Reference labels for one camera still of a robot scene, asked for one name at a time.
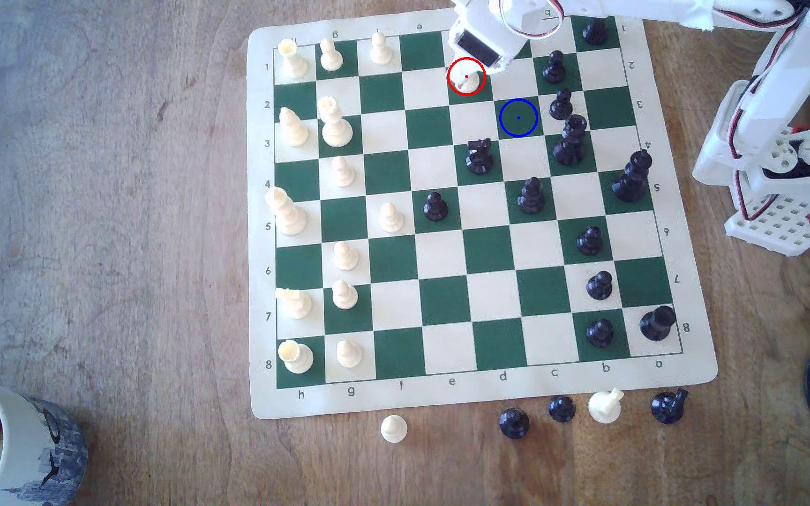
white pawn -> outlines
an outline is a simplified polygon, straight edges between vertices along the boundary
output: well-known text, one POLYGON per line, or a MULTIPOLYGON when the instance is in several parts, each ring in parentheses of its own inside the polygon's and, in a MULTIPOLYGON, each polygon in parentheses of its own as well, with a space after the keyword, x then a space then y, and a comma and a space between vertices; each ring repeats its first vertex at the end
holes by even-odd
POLYGON ((390 443, 398 443, 408 434, 408 423, 399 415, 390 415, 380 425, 380 435, 390 443))
POLYGON ((337 361, 343 367, 351 369, 361 363, 363 353, 357 343, 345 339, 337 342, 337 361))
POLYGON ((396 210, 396 206, 389 202, 380 206, 380 228, 383 231, 390 234, 398 232, 403 224, 405 224, 405 218, 396 210))
POLYGON ((336 156, 330 163, 333 167, 333 182, 339 187, 346 187, 354 181, 354 168, 349 167, 342 156, 336 156))
POLYGON ((321 114, 321 121, 324 121, 324 128, 321 130, 324 142, 334 148, 342 148, 352 141, 352 124, 343 119, 343 110, 339 108, 336 98, 321 97, 318 100, 318 112, 321 114))
POLYGON ((350 271, 358 265, 358 252, 341 240, 333 245, 333 263, 340 270, 350 271))
POLYGON ((308 316, 311 311, 311 297, 301 290, 277 288, 274 291, 274 296, 283 305, 284 314, 290 318, 301 320, 308 316))
POLYGON ((286 365, 286 368, 293 374, 302 374, 311 368, 314 363, 314 354, 307 346, 293 340, 286 340, 280 343, 277 355, 286 365))
POLYGON ((343 54, 337 51, 333 40, 321 40, 321 66, 329 72, 339 70, 343 66, 343 54))
POLYGON ((480 76, 476 72, 468 74, 467 80, 458 85, 458 91, 462 93, 473 93, 480 86, 480 76))
POLYGON ((392 50, 386 47, 386 35, 375 31, 374 35, 371 35, 371 44, 374 45, 371 48, 372 62, 377 65, 386 65, 392 60, 392 50))
POLYGON ((599 423, 611 423, 621 414, 624 393, 614 388, 609 392, 596 392, 590 397, 590 416, 599 423))
POLYGON ((276 215, 277 230, 283 235, 295 235, 305 229, 308 214, 286 194, 286 190, 274 186, 267 190, 264 201, 276 215))
POLYGON ((333 282, 333 304, 340 309, 352 309, 358 302, 358 292, 343 280, 333 282))
POLYGON ((283 39, 277 46, 280 56, 284 57, 284 63, 280 66, 287 79, 298 79, 305 75, 308 70, 308 60, 299 54, 299 47, 293 39, 283 39))
POLYGON ((308 141, 308 127, 289 107, 280 108, 280 136, 287 146, 301 146, 308 141))

black pawn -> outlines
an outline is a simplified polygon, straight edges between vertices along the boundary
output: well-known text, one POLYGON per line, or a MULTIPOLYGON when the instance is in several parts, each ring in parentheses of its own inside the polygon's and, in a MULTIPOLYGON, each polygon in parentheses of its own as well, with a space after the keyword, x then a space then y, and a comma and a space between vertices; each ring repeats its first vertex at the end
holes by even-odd
POLYGON ((573 167, 583 161, 586 149, 583 147, 583 138, 586 137, 586 118, 579 114, 572 114, 564 122, 562 139, 552 148, 552 156, 555 161, 573 167))
POLYGON ((543 78, 546 82, 557 84, 564 81, 564 53, 555 50, 549 54, 549 64, 543 68, 543 78))
POLYGON ((549 415, 552 420, 564 423, 570 421, 576 412, 577 407, 574 406, 573 400, 567 395, 556 395, 549 401, 549 415))
POLYGON ((573 105, 570 104, 570 90, 562 88, 555 94, 555 99, 549 104, 549 115, 556 120, 566 120, 573 114, 573 105))
POLYGON ((536 177, 529 178, 520 190, 517 206, 527 214, 539 213, 546 207, 546 197, 543 195, 543 184, 536 177))
POLYGON ((608 39, 608 25, 604 19, 591 19, 583 27, 583 40, 593 46, 599 46, 608 39))
POLYGON ((438 222, 449 215, 449 204, 443 200, 443 195, 438 192, 430 192, 427 195, 427 203, 424 204, 424 216, 432 222, 438 222))
POLYGON ((580 253, 589 257, 599 255, 602 250, 602 229, 593 225, 585 230, 577 238, 577 249, 579 249, 580 253))
POLYGON ((652 156, 645 149, 636 151, 624 167, 624 174, 611 184, 611 191, 622 201, 639 201, 649 185, 649 167, 652 156))
POLYGON ((478 176, 489 172, 493 167, 492 155, 489 154, 491 147, 492 141, 489 139, 468 141, 467 169, 478 176))
POLYGON ((677 322, 677 314, 670 306, 658 306, 655 311, 649 311, 639 320, 639 329, 643 335, 652 341, 660 341, 670 333, 670 328, 677 322))
POLYGON ((586 282, 586 293, 593 299, 604 301, 611 295, 611 273, 601 271, 586 282))
POLYGON ((508 408, 499 417, 499 429, 507 438, 521 439, 530 430, 530 418, 518 408, 508 408))
POLYGON ((676 394, 662 392, 652 397, 652 416, 659 422, 670 425, 683 418, 683 401, 690 395, 682 388, 676 394))
POLYGON ((601 319, 593 321, 586 328, 586 340, 596 348, 604 348, 611 344, 611 339, 615 336, 615 328, 611 321, 601 319))

wood grain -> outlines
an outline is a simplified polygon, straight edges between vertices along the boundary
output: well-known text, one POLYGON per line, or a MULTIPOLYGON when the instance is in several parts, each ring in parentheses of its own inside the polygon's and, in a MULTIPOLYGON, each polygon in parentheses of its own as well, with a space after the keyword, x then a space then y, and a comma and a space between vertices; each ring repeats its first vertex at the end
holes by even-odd
POLYGON ((690 169, 763 36, 647 22, 720 373, 676 426, 576 396, 255 419, 248 397, 245 62, 260 26, 449 6, 0 1, 0 385, 84 421, 78 504, 810 503, 810 250, 727 238, 690 169), (509 405, 530 434, 501 436, 509 405))

